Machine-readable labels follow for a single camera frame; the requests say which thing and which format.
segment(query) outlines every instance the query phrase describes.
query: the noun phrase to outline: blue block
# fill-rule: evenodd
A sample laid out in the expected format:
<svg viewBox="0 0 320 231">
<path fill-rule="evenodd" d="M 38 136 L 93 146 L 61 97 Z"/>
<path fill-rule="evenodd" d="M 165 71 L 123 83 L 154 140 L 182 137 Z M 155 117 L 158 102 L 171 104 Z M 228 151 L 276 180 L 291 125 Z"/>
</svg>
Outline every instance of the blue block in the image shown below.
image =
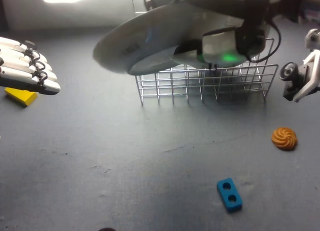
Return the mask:
<svg viewBox="0 0 320 231">
<path fill-rule="evenodd" d="M 228 212 L 238 211 L 242 208 L 242 199 L 232 178 L 219 181 L 216 187 Z"/>
</svg>

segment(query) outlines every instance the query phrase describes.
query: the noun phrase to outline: metal wire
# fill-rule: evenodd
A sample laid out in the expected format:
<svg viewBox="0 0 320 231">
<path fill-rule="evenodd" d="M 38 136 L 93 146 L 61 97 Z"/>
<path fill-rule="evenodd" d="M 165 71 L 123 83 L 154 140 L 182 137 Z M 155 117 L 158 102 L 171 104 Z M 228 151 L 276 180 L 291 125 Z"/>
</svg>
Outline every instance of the metal wire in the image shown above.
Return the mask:
<svg viewBox="0 0 320 231">
<path fill-rule="evenodd" d="M 146 13 L 137 11 L 135 1 L 132 0 L 135 15 Z M 263 54 L 270 54 L 275 40 L 266 39 L 266 48 Z M 259 60 L 260 54 L 253 60 Z M 181 64 L 174 68 L 160 71 L 155 74 L 139 75 L 135 77 L 141 104 L 144 98 L 156 97 L 160 104 L 160 97 L 171 97 L 175 104 L 175 97 L 185 96 L 187 102 L 190 96 L 200 96 L 204 102 L 204 96 L 213 95 L 217 101 L 224 97 L 230 99 L 242 95 L 245 100 L 252 94 L 261 94 L 267 98 L 279 66 L 268 64 L 269 59 L 262 63 L 249 61 L 231 68 L 198 69 Z"/>
</svg>

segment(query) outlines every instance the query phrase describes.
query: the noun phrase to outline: gray table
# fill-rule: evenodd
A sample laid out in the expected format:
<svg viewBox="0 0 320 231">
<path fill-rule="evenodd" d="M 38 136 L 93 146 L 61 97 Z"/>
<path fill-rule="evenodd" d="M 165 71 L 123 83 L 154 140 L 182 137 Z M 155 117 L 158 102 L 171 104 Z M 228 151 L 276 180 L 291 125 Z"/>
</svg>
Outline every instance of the gray table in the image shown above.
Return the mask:
<svg viewBox="0 0 320 231">
<path fill-rule="evenodd" d="M 270 63 L 302 63 L 313 26 L 279 27 Z M 319 230 L 319 95 L 288 102 L 276 78 L 266 104 L 197 97 L 142 107 L 134 77 L 92 60 L 104 33 L 10 34 L 38 44 L 62 91 L 25 109 L 0 97 L 0 230 Z M 273 146 L 281 126 L 296 131 L 296 151 Z M 234 214 L 216 189 L 228 177 L 243 199 Z"/>
</svg>

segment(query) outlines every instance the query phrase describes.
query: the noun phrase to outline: green led indicator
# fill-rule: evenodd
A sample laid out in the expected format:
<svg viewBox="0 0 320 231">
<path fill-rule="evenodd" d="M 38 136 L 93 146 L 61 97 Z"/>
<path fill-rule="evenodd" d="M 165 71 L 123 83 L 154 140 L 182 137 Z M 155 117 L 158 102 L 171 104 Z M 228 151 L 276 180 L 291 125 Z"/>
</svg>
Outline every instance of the green led indicator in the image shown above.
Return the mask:
<svg viewBox="0 0 320 231">
<path fill-rule="evenodd" d="M 232 54 L 224 54 L 222 56 L 223 61 L 225 62 L 237 62 L 238 61 L 238 57 Z"/>
</svg>

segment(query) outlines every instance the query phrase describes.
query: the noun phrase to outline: black cable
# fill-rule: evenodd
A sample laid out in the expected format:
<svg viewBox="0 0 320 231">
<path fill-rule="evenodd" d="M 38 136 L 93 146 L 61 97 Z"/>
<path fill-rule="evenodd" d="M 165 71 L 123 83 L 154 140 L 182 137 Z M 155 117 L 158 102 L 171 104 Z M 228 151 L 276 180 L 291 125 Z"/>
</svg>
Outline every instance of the black cable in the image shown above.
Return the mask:
<svg viewBox="0 0 320 231">
<path fill-rule="evenodd" d="M 272 20 L 269 20 L 268 23 L 269 23 L 270 26 L 271 26 L 272 28 L 274 28 L 275 31 L 278 33 L 278 37 L 279 37 L 278 45 L 276 46 L 276 48 L 275 48 L 270 54 L 268 54 L 266 57 L 261 58 L 261 59 L 258 59 L 258 60 L 252 60 L 252 59 L 249 57 L 249 55 L 246 55 L 246 58 L 247 58 L 251 63 L 257 64 L 257 63 L 261 63 L 261 62 L 263 62 L 263 61 L 266 61 L 267 59 L 269 59 L 272 55 L 274 55 L 274 54 L 278 51 L 278 49 L 279 49 L 279 47 L 280 47 L 280 45 L 281 45 L 282 37 L 281 37 L 281 33 L 280 33 L 279 28 L 276 26 L 276 24 L 275 24 Z"/>
</svg>

